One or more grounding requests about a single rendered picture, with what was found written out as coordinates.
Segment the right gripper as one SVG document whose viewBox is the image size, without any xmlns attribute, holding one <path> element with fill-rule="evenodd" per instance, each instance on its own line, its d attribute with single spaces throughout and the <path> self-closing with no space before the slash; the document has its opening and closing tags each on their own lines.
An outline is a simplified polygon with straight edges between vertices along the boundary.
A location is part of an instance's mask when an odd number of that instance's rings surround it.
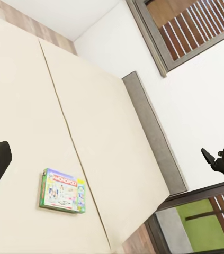
<svg viewBox="0 0 224 254">
<path fill-rule="evenodd" d="M 224 161 L 222 160 L 221 157 L 215 160 L 215 158 L 211 154 L 209 154 L 204 148 L 201 149 L 201 152 L 206 161 L 208 162 L 208 164 L 211 165 L 212 170 L 224 174 Z"/>
</svg>

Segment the board game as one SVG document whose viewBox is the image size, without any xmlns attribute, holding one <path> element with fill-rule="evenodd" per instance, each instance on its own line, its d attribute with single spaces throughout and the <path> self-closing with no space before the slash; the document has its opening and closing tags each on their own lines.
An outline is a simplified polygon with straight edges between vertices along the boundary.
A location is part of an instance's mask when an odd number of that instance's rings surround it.
<svg viewBox="0 0 224 254">
<path fill-rule="evenodd" d="M 44 169 L 39 206 L 85 213 L 85 180 L 50 168 Z"/>
</svg>

